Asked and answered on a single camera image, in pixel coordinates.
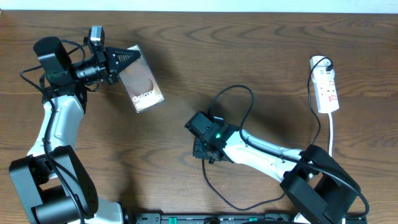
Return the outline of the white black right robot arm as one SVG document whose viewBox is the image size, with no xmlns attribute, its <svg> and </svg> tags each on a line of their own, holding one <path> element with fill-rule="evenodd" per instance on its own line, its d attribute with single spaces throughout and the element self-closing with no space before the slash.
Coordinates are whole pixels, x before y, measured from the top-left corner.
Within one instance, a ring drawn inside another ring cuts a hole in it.
<svg viewBox="0 0 398 224">
<path fill-rule="evenodd" d="M 298 214 L 293 223 L 360 223 L 348 210 L 361 192 L 355 180 L 324 149 L 289 149 L 199 111 L 185 124 L 195 137 L 193 155 L 252 167 L 278 181 Z"/>
</svg>

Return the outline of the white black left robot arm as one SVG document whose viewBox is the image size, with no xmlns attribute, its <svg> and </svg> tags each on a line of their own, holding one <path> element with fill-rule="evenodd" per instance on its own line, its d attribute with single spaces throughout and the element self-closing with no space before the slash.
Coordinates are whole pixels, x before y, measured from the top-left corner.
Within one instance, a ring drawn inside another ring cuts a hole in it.
<svg viewBox="0 0 398 224">
<path fill-rule="evenodd" d="M 142 52 L 138 46 L 117 49 L 106 47 L 101 37 L 86 37 L 74 48 L 89 50 L 91 57 L 74 63 L 64 45 L 57 37 L 34 45 L 44 70 L 35 87 L 42 94 L 45 115 L 28 154 L 11 162 L 12 182 L 31 223 L 135 223 L 135 216 L 119 202 L 98 196 L 74 148 L 88 92 L 95 92 L 99 82 L 118 82 Z"/>
</svg>

